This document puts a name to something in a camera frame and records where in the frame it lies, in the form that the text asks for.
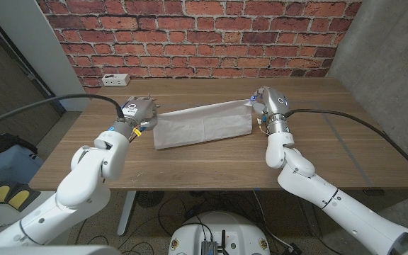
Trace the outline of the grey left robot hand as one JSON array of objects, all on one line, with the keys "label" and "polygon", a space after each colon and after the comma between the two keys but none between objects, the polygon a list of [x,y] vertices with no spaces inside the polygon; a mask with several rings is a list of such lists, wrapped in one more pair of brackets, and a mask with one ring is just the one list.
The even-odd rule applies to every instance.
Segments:
[{"label": "grey left robot hand", "polygon": [[129,126],[140,126],[141,131],[153,130],[157,125],[157,104],[150,96],[131,96],[122,106]]}]

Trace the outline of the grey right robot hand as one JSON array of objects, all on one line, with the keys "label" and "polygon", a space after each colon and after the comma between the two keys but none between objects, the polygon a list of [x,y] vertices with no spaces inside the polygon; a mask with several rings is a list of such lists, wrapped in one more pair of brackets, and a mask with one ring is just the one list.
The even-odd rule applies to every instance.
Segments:
[{"label": "grey right robot hand", "polygon": [[288,112],[285,95],[271,87],[261,87],[254,92],[249,100],[256,113],[268,118],[278,116],[280,119],[285,119],[285,114]]}]

